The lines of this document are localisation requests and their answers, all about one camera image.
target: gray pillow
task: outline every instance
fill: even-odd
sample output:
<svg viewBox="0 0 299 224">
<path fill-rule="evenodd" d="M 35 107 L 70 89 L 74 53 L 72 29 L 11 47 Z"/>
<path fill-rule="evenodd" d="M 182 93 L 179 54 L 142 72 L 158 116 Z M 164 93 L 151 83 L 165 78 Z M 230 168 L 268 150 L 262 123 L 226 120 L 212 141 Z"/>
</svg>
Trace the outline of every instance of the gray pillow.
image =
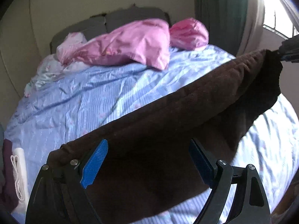
<svg viewBox="0 0 299 224">
<path fill-rule="evenodd" d="M 155 7 L 133 6 L 129 9 L 108 13 L 105 18 L 108 33 L 130 22 L 148 18 L 159 18 L 169 23 L 169 17 L 161 9 Z"/>
<path fill-rule="evenodd" d="M 56 48 L 64 41 L 65 37 L 69 33 L 73 32 L 82 32 L 87 40 L 90 40 L 102 34 L 106 34 L 107 30 L 105 27 L 105 18 L 103 16 L 92 17 L 60 31 L 53 37 L 50 43 L 51 54 L 55 53 Z"/>
</svg>

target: white cable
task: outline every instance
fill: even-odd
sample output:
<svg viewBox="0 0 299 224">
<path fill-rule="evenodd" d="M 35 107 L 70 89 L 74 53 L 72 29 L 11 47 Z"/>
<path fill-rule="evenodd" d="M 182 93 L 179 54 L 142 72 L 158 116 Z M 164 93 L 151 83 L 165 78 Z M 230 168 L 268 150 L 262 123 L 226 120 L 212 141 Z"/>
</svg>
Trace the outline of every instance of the white cable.
<svg viewBox="0 0 299 224">
<path fill-rule="evenodd" d="M 11 155 L 10 160 L 13 165 L 13 177 L 15 180 L 15 189 L 16 189 L 17 197 L 18 197 L 19 201 L 24 201 L 25 200 L 25 192 L 24 192 L 19 157 L 17 155 L 15 155 L 15 156 Z"/>
</svg>

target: dark brown cloth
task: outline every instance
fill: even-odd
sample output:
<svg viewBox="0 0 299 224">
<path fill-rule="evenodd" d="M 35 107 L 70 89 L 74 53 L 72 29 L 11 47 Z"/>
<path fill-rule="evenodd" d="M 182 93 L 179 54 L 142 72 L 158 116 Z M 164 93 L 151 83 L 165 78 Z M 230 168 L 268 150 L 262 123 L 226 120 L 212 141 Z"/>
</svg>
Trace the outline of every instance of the dark brown cloth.
<svg viewBox="0 0 299 224">
<path fill-rule="evenodd" d="M 98 215 L 107 224 L 156 215 L 207 189 L 189 157 L 190 139 L 231 162 L 253 121 L 277 101 L 281 70 L 270 51 L 243 55 L 62 145 L 47 162 L 60 166 L 79 159 L 105 138 L 107 157 L 87 188 Z"/>
<path fill-rule="evenodd" d="M 5 139 L 3 142 L 3 175 L 5 177 L 5 184 L 0 194 L 0 204 L 3 204 L 6 210 L 11 213 L 19 204 L 19 199 L 16 194 L 15 180 L 13 178 L 13 165 L 10 157 L 12 153 L 12 142 Z"/>
</svg>

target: bed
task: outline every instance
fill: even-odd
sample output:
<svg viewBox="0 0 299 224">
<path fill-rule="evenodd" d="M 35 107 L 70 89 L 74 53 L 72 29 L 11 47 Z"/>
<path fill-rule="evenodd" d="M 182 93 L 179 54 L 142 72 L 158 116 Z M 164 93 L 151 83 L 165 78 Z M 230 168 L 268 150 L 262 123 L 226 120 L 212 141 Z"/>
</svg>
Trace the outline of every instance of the bed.
<svg viewBox="0 0 299 224">
<path fill-rule="evenodd" d="M 87 39 L 110 32 L 128 22 L 169 17 L 156 8 L 132 7 L 94 16 L 72 25 L 53 37 L 51 51 L 69 32 L 82 32 Z M 175 92 L 234 57 L 208 45 L 201 52 L 169 48 L 170 63 L 156 71 L 139 63 L 125 66 L 93 66 L 43 85 L 23 98 L 12 116 L 5 137 L 13 148 L 25 152 L 28 190 L 31 192 L 48 154 L 64 143 L 128 114 L 154 100 Z M 231 163 L 254 164 L 263 182 L 272 212 L 287 191 L 299 167 L 299 122 L 288 100 L 280 95 L 275 105 L 260 115 L 239 143 Z M 224 223 L 234 196 L 233 185 L 219 220 Z M 210 190 L 186 200 L 157 216 L 135 224 L 193 223 Z M 20 223 L 24 215 L 13 213 Z"/>
</svg>

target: white wall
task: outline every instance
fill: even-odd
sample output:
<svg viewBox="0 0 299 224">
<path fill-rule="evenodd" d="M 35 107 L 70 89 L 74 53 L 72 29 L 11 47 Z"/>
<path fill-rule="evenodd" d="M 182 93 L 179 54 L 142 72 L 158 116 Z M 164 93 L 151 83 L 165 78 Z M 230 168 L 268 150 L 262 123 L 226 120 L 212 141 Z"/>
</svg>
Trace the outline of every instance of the white wall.
<svg viewBox="0 0 299 224">
<path fill-rule="evenodd" d="M 65 27 L 92 15 L 119 8 L 155 6 L 168 12 L 172 23 L 194 17 L 194 0 L 31 0 L 31 17 L 42 57 L 50 53 L 52 37 Z"/>
<path fill-rule="evenodd" d="M 276 50 L 285 39 L 268 29 L 263 29 L 259 49 Z M 299 116 L 299 64 L 282 62 L 280 88 Z"/>
<path fill-rule="evenodd" d="M 14 0 L 0 21 L 0 123 L 4 127 L 39 62 L 29 0 Z"/>
</svg>

